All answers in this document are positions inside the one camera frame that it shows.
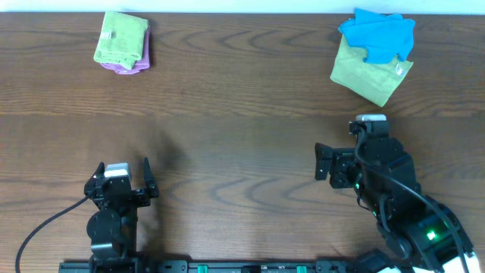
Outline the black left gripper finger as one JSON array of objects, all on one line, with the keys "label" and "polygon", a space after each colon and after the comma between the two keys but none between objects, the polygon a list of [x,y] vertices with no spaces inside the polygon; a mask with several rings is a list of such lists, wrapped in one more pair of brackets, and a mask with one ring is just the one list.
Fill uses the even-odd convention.
[{"label": "black left gripper finger", "polygon": [[150,168],[149,160],[144,158],[143,162],[143,181],[145,183],[146,192],[150,198],[158,198],[159,190],[155,181],[155,176]]},{"label": "black left gripper finger", "polygon": [[97,169],[95,170],[92,178],[93,179],[102,179],[104,177],[104,173],[105,173],[105,163],[100,162]]}]

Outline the light green cloth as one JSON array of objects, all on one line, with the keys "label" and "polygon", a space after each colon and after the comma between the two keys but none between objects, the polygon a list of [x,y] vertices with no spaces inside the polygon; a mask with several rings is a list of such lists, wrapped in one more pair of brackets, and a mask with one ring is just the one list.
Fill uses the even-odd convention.
[{"label": "light green cloth", "polygon": [[93,59],[98,63],[119,64],[132,69],[142,59],[148,28],[146,19],[107,11]]}]

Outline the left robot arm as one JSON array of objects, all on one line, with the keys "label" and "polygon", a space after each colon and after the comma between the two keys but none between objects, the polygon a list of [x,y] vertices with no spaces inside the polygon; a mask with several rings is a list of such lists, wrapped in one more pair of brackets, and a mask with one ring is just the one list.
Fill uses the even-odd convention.
[{"label": "left robot arm", "polygon": [[143,161],[143,188],[131,187],[132,175],[125,162],[100,163],[85,184],[84,193],[98,211],[88,220],[91,240],[90,272],[145,272],[149,265],[136,251],[138,209],[159,197],[147,158]]}]

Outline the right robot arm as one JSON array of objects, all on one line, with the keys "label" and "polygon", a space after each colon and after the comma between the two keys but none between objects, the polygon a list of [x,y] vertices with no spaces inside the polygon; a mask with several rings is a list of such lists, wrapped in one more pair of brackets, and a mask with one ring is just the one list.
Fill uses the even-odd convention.
[{"label": "right robot arm", "polygon": [[421,192],[414,162],[387,134],[358,133],[355,147],[314,146],[316,180],[352,188],[369,211],[396,267],[410,271],[478,270],[474,246],[455,213]]}]

